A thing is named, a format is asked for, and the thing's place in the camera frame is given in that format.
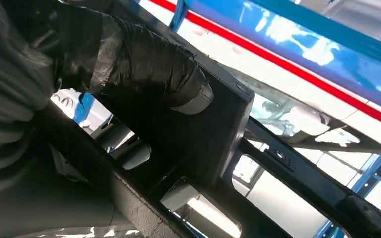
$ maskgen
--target taped wiring harness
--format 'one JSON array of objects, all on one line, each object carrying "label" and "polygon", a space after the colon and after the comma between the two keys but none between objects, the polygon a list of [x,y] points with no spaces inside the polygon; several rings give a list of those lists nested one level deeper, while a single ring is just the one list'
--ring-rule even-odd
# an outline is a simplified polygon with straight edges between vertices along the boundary
[{"label": "taped wiring harness", "polygon": [[14,29],[0,5],[0,169],[27,149],[26,122],[54,91],[52,60],[29,48]]}]

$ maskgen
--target wrapped cable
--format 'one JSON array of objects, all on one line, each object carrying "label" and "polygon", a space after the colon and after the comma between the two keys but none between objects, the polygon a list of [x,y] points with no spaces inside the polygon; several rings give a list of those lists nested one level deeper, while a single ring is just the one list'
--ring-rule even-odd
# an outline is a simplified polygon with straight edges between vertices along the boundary
[{"label": "wrapped cable", "polygon": [[66,4],[59,5],[59,18],[65,88],[114,100],[128,91],[173,108],[208,86],[191,52],[144,26]]},{"label": "wrapped cable", "polygon": [[30,47],[17,33],[0,4],[0,169],[26,150],[34,110],[49,101],[52,60]]}]

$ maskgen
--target blue steel beam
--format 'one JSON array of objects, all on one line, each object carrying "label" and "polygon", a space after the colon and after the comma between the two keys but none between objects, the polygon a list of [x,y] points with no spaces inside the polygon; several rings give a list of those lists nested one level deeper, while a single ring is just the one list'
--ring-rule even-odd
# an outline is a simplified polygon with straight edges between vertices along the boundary
[{"label": "blue steel beam", "polygon": [[186,14],[188,13],[189,7],[187,6],[185,0],[178,0],[175,8],[175,14],[173,15],[172,20],[170,21],[169,28],[177,32],[181,23],[183,22]]},{"label": "blue steel beam", "polygon": [[381,106],[380,41],[288,0],[188,0],[187,6]]},{"label": "blue steel beam", "polygon": [[[366,197],[379,181],[381,181],[381,155],[369,169],[363,173],[357,183],[353,186],[352,190],[361,197]],[[314,238],[332,237],[336,229],[337,226],[328,220],[314,235]]]}]

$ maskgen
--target black painted steel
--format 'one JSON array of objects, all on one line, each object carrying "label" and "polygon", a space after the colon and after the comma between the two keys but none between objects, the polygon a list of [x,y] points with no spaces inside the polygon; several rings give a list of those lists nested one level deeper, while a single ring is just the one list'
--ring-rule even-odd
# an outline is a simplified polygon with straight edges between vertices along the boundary
[{"label": "black painted steel", "polygon": [[269,145],[261,152],[243,139],[240,151],[251,156],[318,211],[343,227],[352,238],[381,237],[381,211],[337,182],[255,119],[247,129]]},{"label": "black painted steel", "polygon": [[36,113],[33,123],[38,132],[143,235],[149,238],[195,237],[160,202],[145,196],[146,192],[130,174],[53,102]]}]

